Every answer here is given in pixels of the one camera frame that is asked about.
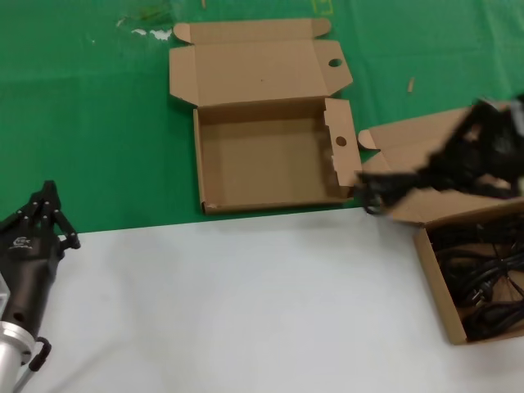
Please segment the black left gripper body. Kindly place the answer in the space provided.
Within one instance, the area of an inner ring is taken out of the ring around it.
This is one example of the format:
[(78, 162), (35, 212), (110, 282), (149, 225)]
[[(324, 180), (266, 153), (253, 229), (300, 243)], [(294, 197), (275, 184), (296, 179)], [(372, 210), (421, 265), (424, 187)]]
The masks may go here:
[(1, 275), (10, 291), (3, 322), (39, 332), (62, 258), (55, 233), (38, 229), (1, 236)]

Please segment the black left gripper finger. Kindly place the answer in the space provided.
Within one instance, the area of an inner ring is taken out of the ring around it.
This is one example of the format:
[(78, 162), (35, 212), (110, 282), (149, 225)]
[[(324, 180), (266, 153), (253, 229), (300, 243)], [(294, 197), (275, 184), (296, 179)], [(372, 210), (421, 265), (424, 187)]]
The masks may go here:
[(42, 188), (31, 195), (28, 203), (1, 222), (1, 233), (6, 233), (21, 224), (32, 224), (41, 214), (42, 208), (47, 201), (48, 189), (49, 182), (45, 181)]
[(63, 240), (60, 240), (60, 248), (62, 251), (67, 249), (78, 250), (81, 247), (78, 233), (61, 211), (61, 200), (55, 182), (52, 180), (45, 181), (42, 193), (43, 208), (41, 225), (49, 228), (52, 232), (55, 227), (58, 227), (61, 235), (65, 237)]

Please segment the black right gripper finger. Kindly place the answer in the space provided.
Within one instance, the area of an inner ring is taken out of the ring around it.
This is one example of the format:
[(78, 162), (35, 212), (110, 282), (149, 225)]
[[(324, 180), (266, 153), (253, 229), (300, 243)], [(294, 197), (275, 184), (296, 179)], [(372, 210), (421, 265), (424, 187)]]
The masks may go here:
[(425, 168), (425, 182), (428, 187), (433, 188), (438, 192), (452, 190), (462, 194), (480, 197), (508, 196), (508, 190), (505, 188), (457, 176), (446, 169), (432, 165)]
[(467, 147), (467, 116), (453, 127), (450, 136), (436, 151), (433, 151), (418, 173), (464, 173), (463, 154)]

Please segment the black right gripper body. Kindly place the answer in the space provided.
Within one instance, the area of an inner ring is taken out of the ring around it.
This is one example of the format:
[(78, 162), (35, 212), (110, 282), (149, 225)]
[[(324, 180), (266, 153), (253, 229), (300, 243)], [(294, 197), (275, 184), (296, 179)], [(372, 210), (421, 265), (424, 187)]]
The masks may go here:
[(523, 99), (499, 109), (480, 100), (471, 109), (467, 130), (478, 129), (473, 153), (465, 166), (471, 180), (523, 192)]

